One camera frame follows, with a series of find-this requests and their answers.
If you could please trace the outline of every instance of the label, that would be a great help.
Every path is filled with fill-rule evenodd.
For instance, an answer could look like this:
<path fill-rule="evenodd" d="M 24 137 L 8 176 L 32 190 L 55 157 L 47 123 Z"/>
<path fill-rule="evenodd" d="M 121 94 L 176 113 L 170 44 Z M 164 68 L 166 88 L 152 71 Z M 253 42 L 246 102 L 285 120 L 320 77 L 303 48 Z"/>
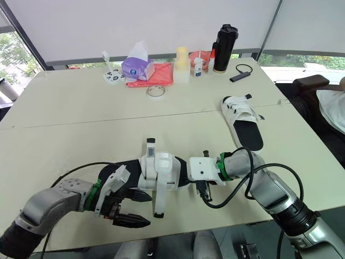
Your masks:
<path fill-rule="evenodd" d="M 154 147 L 148 147 L 147 148 L 147 158 L 152 158 L 155 156 L 155 148 Z"/>
<path fill-rule="evenodd" d="M 201 66 L 195 66 L 195 76 L 196 77 L 201 76 L 201 70 L 202 70 Z"/>

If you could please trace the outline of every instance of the tape roll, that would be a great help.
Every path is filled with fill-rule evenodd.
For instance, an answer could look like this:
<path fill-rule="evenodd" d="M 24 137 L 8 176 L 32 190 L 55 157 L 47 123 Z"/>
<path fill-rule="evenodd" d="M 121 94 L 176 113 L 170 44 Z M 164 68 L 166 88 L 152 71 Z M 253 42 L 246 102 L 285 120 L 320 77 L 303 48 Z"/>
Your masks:
<path fill-rule="evenodd" d="M 155 100 L 162 99 L 165 94 L 165 88 L 161 85 L 153 85 L 147 88 L 146 95 Z"/>

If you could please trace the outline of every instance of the black cable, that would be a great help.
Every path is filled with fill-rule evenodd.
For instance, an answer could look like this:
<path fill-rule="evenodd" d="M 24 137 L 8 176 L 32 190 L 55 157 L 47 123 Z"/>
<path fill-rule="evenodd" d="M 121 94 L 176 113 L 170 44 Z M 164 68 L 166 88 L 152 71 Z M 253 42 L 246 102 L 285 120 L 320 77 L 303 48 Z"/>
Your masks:
<path fill-rule="evenodd" d="M 243 177 L 243 179 L 241 180 L 241 182 L 236 185 L 235 189 L 232 191 L 232 193 L 225 199 L 225 201 L 223 201 L 220 204 L 217 205 L 213 205 L 211 203 L 209 203 L 207 201 L 207 199 L 205 197 L 202 196 L 203 201 L 205 202 L 205 204 L 207 206 L 209 206 L 212 209 L 219 209 L 219 208 L 223 208 L 225 205 L 228 204 L 228 202 L 235 196 L 235 194 L 240 190 L 241 186 L 245 183 L 245 181 L 249 178 L 250 173 L 248 173 L 245 177 Z"/>
<path fill-rule="evenodd" d="M 274 167 L 274 166 L 277 166 L 277 167 L 282 167 L 288 171 L 290 171 L 294 177 L 296 178 L 297 182 L 298 182 L 298 186 L 300 188 L 300 200 L 303 201 L 303 198 L 304 198 L 304 189 L 303 189 L 303 184 L 302 184 L 302 181 L 300 179 L 300 177 L 298 176 L 298 174 L 290 167 L 286 166 L 286 165 L 283 165 L 281 163 L 267 163 L 265 165 L 262 165 L 262 166 L 258 166 L 257 168 L 254 169 L 254 173 L 256 173 L 257 171 L 261 170 L 261 169 L 264 169 L 264 168 L 267 168 L 267 167 Z"/>
<path fill-rule="evenodd" d="M 300 200 L 303 201 L 304 198 L 304 189 L 303 189 L 303 184 L 302 181 L 300 179 L 300 177 L 298 176 L 298 174 L 291 169 L 290 167 L 283 165 L 281 163 L 267 163 L 265 165 L 259 166 L 257 168 L 255 168 L 254 172 L 256 173 L 257 171 L 267 168 L 267 167 L 273 167 L 273 166 L 277 166 L 277 167 L 282 167 L 285 168 L 287 170 L 289 170 L 296 178 L 297 182 L 298 182 L 298 186 L 300 188 Z M 282 239 L 284 238 L 284 231 L 282 230 L 280 232 L 279 238 L 278 238 L 278 245 L 277 245 L 277 259 L 280 259 L 280 253 L 281 253 L 281 245 L 282 245 Z"/>
<path fill-rule="evenodd" d="M 239 73 L 243 73 L 243 71 L 241 71 L 240 69 L 238 69 L 237 67 L 238 66 L 247 66 L 247 67 L 249 67 L 250 68 L 250 71 L 248 71 L 249 73 L 251 73 L 251 72 L 253 72 L 253 68 L 250 66 L 250 65 L 247 65 L 247 64 L 238 64 L 237 66 L 236 66 L 236 70 L 239 72 Z"/>
<path fill-rule="evenodd" d="M 57 180 L 52 184 L 52 186 L 50 188 L 53 188 L 54 186 L 56 186 L 63 178 L 65 178 L 66 176 L 68 176 L 69 174 L 72 174 L 73 172 L 79 170 L 79 169 L 82 169 L 84 167 L 88 167 L 88 166 L 94 166 L 94 165 L 113 165 L 114 163 L 110 163 L 110 162 L 95 162 L 95 163 L 87 163 L 86 165 L 83 165 L 83 166 L 79 166 L 79 167 L 76 167 L 75 169 L 72 169 L 70 171 L 68 171 L 67 173 L 65 173 L 64 175 L 60 176 L 59 178 L 57 178 Z M 40 256 L 40 259 L 43 259 L 44 257 L 44 254 L 45 254 L 45 250 L 47 248 L 47 245 L 48 245 L 48 241 L 49 241 L 49 238 L 52 234 L 52 231 L 51 230 L 48 234 L 47 234 L 47 237 L 44 241 L 44 245 L 43 245 L 43 249 L 42 249 L 42 252 L 41 252 L 41 256 Z"/>
<path fill-rule="evenodd" d="M 253 179 L 254 179 L 254 160 L 253 160 L 253 155 L 252 155 L 252 152 L 247 147 L 239 147 L 232 154 L 235 154 L 237 151 L 240 151 L 240 150 L 246 150 L 247 153 L 248 153 L 249 161 L 250 161 L 250 172 L 245 177 L 243 177 L 241 182 L 235 187 L 235 189 L 232 191 L 232 193 L 222 203 L 220 203 L 218 205 L 213 205 L 210 202 L 208 202 L 205 197 L 202 197 L 204 203 L 207 206 L 209 206 L 210 208 L 219 209 L 219 208 L 222 208 L 225 205 L 227 205 L 228 202 L 235 196 L 235 194 L 239 191 L 241 186 L 245 183 L 245 181 L 248 178 L 249 178 L 249 182 L 248 182 L 248 185 L 247 185 L 247 188 L 246 188 L 246 191 L 245 191 L 245 196 L 246 196 L 246 198 L 248 198 L 250 200 L 254 200 L 253 197 L 248 196 L 248 193 L 250 191 L 250 188 L 252 187 L 252 183 L 253 183 Z"/>
<path fill-rule="evenodd" d="M 277 245 L 277 259 L 280 259 L 280 252 L 281 252 L 281 245 L 282 245 L 282 239 L 284 238 L 284 231 L 280 231 L 280 235 L 278 238 L 278 245 Z"/>

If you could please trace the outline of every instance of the tissue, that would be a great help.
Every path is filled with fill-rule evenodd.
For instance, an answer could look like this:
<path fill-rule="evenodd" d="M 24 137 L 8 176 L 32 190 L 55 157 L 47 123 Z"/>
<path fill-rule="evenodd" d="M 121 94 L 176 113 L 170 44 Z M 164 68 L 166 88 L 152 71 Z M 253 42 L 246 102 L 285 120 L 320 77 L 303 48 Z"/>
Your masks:
<path fill-rule="evenodd" d="M 122 73 L 127 78 L 147 81 L 155 72 L 153 61 L 148 58 L 145 42 L 141 41 L 134 45 L 128 57 L 122 63 Z"/>

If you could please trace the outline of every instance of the white slipper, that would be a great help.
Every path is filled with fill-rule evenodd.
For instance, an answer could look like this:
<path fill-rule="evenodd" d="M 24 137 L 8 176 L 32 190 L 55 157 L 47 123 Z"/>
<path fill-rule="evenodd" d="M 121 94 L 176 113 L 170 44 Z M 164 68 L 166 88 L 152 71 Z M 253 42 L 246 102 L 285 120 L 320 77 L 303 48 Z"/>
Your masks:
<path fill-rule="evenodd" d="M 257 118 L 264 119 L 264 117 L 257 115 L 247 103 L 250 98 L 252 98 L 250 94 L 243 97 L 227 96 L 220 105 L 237 147 L 245 146 L 259 153 L 264 143 Z"/>

